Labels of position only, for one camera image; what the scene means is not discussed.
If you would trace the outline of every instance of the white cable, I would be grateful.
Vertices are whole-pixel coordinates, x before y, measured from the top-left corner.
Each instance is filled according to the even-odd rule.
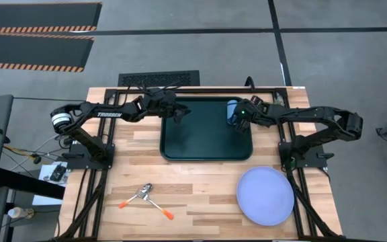
[[[54,135],[54,136],[50,137],[48,140],[44,141],[44,143],[42,145],[40,145],[37,149],[35,149],[34,152],[40,150],[45,144],[47,144],[49,141],[51,141],[52,139],[56,138],[57,136],[59,136],[59,134]],[[15,167],[11,168],[10,171],[13,171],[14,169],[18,168],[20,165],[23,165],[28,159],[29,158],[26,158],[21,163],[17,164]]]

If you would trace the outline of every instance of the dark green tray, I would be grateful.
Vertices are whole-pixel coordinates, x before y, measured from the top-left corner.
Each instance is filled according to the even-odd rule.
[[[181,124],[172,118],[162,119],[162,156],[170,161],[241,161],[253,152],[249,127],[238,133],[226,122],[229,100],[239,97],[178,97],[177,102],[192,111],[183,117]]]

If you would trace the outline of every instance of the wooden table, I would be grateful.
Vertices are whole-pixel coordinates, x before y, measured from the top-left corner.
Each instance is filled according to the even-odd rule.
[[[287,90],[292,108],[309,107],[305,88],[288,87]],[[104,87],[91,88],[87,101],[103,102],[104,93]],[[252,95],[258,95],[266,102],[273,101],[272,96],[266,93],[201,95],[239,96],[249,99]],[[128,102],[137,96],[138,94],[128,95]],[[83,128],[96,135],[98,124],[98,119],[91,119]],[[316,132],[314,124],[295,123],[294,126],[297,134],[309,135]],[[108,173],[98,239],[297,238],[293,215],[278,226],[263,227],[252,223],[237,205],[237,182],[246,170],[256,166],[270,166],[280,171],[277,151],[280,138],[277,127],[266,128],[252,124],[251,128],[254,148],[253,155],[247,161],[170,163],[162,158],[159,152],[160,118],[146,117],[138,123],[117,120],[114,134],[116,156],[114,166]],[[313,207],[334,232],[341,234],[328,178],[315,168],[307,168],[304,171]],[[82,174],[83,170],[76,170],[69,176],[60,212],[61,232],[71,224]],[[146,183],[154,185],[150,194],[153,201],[172,212],[174,220],[169,220],[154,206],[141,199],[133,200],[123,209],[118,208],[119,203],[132,197],[134,192]],[[86,187],[87,179],[83,185],[79,210],[83,206]],[[301,204],[300,212],[304,233],[308,234],[306,214]],[[91,234],[93,215],[94,208],[89,215],[86,235]]]

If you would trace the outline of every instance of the floor mat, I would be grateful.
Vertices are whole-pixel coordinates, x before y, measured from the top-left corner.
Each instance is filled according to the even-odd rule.
[[[119,74],[118,87],[164,87],[172,83],[181,86],[200,86],[200,71],[165,71],[154,73]]]
[[[0,4],[0,33],[91,31],[102,3]]]
[[[0,69],[81,72],[92,37],[0,34]]]

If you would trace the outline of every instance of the light blue plate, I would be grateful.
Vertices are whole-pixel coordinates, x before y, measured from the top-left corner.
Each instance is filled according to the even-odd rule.
[[[288,179],[270,167],[254,167],[240,178],[236,198],[243,213],[259,225],[285,221],[294,207],[294,192]]]

